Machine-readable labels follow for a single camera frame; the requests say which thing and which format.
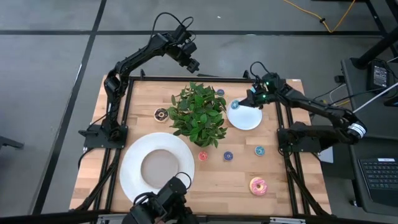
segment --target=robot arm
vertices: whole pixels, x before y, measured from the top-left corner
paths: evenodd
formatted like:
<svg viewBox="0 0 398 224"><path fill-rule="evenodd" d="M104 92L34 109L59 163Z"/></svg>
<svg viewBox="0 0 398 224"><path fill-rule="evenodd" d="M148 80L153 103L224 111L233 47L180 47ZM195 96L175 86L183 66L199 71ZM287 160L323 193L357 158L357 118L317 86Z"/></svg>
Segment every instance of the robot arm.
<svg viewBox="0 0 398 224"><path fill-rule="evenodd" d="M174 33L166 32L154 35L143 49L139 49L136 53L118 62L104 81L104 89L108 97L105 119L102 120L101 126L92 127L95 131L88 129L79 131L79 133L86 138L88 136L91 138L103 136L98 138L105 138L108 142L118 142L118 147L124 145L127 127L120 126L117 118L121 98L128 86L129 74L151 58L165 54L178 62L181 67L187 67L187 70L191 73L199 70L199 63L191 58L191 54L197 49L196 45L190 40L191 36L187 28L180 24Z"/></svg>
<svg viewBox="0 0 398 224"><path fill-rule="evenodd" d="M143 193L142 199L130 209L123 218L122 224L156 223L155 218L167 222L176 220L176 224L199 224L196 216L189 207L185 206L187 189L177 177L172 177L159 191Z"/></svg>
<svg viewBox="0 0 398 224"><path fill-rule="evenodd" d="M332 126L307 126L296 122L289 129L279 131L282 147L298 144L302 138L315 138L320 141L322 151L337 142L355 144L366 133L365 125L350 110L313 101L286 84L276 73L268 73L261 79L256 77L253 88L255 91L247 90L248 96L239 102L240 105L261 109L263 104L281 102L284 106L326 117L332 123Z"/></svg>

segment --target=white plate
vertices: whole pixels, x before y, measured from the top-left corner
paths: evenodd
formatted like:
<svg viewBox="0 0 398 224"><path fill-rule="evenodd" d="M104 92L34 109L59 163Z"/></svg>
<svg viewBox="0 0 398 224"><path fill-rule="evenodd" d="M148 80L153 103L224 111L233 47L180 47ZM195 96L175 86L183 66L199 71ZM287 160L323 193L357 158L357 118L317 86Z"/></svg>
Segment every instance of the white plate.
<svg viewBox="0 0 398 224"><path fill-rule="evenodd" d="M191 150L185 142L169 133L145 135L130 146L120 168L120 184L131 202L141 193L153 192L157 194L160 190L147 184L141 176L141 164L144 158L157 149L165 149L171 152L178 160L178 171L186 172L193 181L195 162ZM190 181L186 175L179 174L177 177L186 187L189 186Z"/></svg>
<svg viewBox="0 0 398 224"><path fill-rule="evenodd" d="M229 103L226 109L228 120L233 126L240 130L251 130L261 123L262 111L260 109L241 105L236 109L232 109L231 105L233 101Z"/></svg>

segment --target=small round token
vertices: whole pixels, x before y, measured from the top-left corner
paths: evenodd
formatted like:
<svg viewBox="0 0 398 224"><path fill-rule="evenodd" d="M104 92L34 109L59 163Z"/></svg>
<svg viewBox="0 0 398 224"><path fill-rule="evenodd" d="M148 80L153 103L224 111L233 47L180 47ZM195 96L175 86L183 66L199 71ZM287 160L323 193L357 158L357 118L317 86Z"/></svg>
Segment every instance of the small round token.
<svg viewBox="0 0 398 224"><path fill-rule="evenodd" d="M165 108L158 108L154 114L155 120L157 122L165 122L169 118L169 112Z"/></svg>
<svg viewBox="0 0 398 224"><path fill-rule="evenodd" d="M232 154L232 152L224 152L224 160L225 161L231 161L233 159L234 155Z"/></svg>
<svg viewBox="0 0 398 224"><path fill-rule="evenodd" d="M249 188L255 196L261 196L267 192L268 186L263 178L255 177L250 181Z"/></svg>
<svg viewBox="0 0 398 224"><path fill-rule="evenodd" d="M231 103L231 108L232 109L237 109L239 107L239 101L238 100L234 100L234 101L232 101L232 103Z"/></svg>
<svg viewBox="0 0 398 224"><path fill-rule="evenodd" d="M257 146L254 149L254 153L256 153L257 156L263 156L266 153L266 150L262 146Z"/></svg>
<svg viewBox="0 0 398 224"><path fill-rule="evenodd" d="M199 152L199 160L200 161L206 161L207 160L207 158L208 158L208 154L207 154L207 152Z"/></svg>
<svg viewBox="0 0 398 224"><path fill-rule="evenodd" d="M224 96L224 90L222 89L217 90L217 95Z"/></svg>

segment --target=chocolate donut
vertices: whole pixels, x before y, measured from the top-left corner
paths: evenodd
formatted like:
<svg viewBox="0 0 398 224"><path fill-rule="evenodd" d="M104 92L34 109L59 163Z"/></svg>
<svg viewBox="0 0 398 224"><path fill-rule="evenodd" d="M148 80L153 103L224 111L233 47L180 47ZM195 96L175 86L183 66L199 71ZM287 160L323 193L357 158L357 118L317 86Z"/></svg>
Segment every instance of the chocolate donut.
<svg viewBox="0 0 398 224"><path fill-rule="evenodd" d="M165 108L158 108L154 117L157 122L165 122L169 118L169 112Z"/></svg>

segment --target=wooden table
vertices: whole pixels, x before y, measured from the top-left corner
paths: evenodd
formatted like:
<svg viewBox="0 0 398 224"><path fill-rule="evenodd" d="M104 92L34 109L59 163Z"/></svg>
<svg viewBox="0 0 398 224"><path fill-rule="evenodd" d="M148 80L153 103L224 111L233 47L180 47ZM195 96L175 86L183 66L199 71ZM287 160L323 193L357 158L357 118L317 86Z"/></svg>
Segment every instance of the wooden table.
<svg viewBox="0 0 398 224"><path fill-rule="evenodd" d="M296 90L303 92L300 80L287 80L287 83ZM129 108L127 125L129 133L126 148L122 150L122 163L129 146L137 139L153 132L173 133L174 128L166 123L158 123L153 118L157 108L168 108L171 105L171 95L177 95L188 83L185 82L155 82L135 81ZM227 104L235 98L243 97L251 87L249 83L205 83L214 89L223 89ZM93 120L105 114L106 93L101 86ZM287 127L285 108L282 107L284 123ZM200 215L285 215L292 214L287 185L287 175L283 157L277 152L278 140L276 129L279 127L275 104L264 105L261 124L250 131L242 131L226 119L224 127L228 127L225 139L219 141L218 148L209 146L200 148L189 141L185 136L179 136L191 149L195 160L195 178L191 189L186 194L186 206L191 207L194 213ZM310 124L308 112L301 109L292 109L294 121ZM254 154L256 146L264 146L266 154L258 157ZM198 160L200 151L207 151L209 158L206 162ZM231 162L223 161L225 151L231 151L234 159ZM330 212L330 205L326 193L320 163L309 153L301 153L301 162L305 184L320 203L322 208ZM85 156L81 162L76 180L70 208L79 206L93 190L98 182L104 149L95 149ZM263 197L256 197L249 191L249 181L253 177L262 177L268 184L268 191ZM104 201L108 186L104 187L100 208L104 208ZM295 186L299 212L303 212L300 191ZM128 212L132 203L125 196L119 181L119 174L114 189L112 212Z"/></svg>

